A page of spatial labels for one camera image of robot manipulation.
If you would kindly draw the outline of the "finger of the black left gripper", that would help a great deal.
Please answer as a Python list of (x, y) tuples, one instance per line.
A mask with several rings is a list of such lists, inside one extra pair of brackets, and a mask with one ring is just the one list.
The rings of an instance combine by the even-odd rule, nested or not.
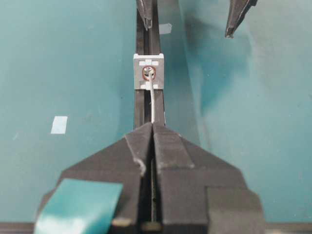
[(252, 6), (256, 6), (257, 0), (230, 0), (229, 14), (226, 24), (225, 37), (232, 38), (234, 32), (242, 23), (245, 15)]
[(155, 0), (136, 0), (136, 7), (143, 21), (146, 31), (152, 29), (154, 25)]

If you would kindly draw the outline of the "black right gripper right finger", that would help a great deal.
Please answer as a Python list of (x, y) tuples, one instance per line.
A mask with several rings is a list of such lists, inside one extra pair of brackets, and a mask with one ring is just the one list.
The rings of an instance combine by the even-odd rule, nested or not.
[(165, 234), (263, 234), (260, 199), (241, 171), (153, 124)]

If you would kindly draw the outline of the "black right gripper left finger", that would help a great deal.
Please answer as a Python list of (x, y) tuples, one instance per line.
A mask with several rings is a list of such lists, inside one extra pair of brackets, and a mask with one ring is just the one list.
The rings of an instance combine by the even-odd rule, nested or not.
[(55, 188), (43, 197), (38, 216), (64, 179), (121, 183), (122, 192), (107, 234), (138, 233), (142, 195), (149, 185), (147, 164), (152, 129), (152, 124), (146, 123), (114, 144), (63, 170)]

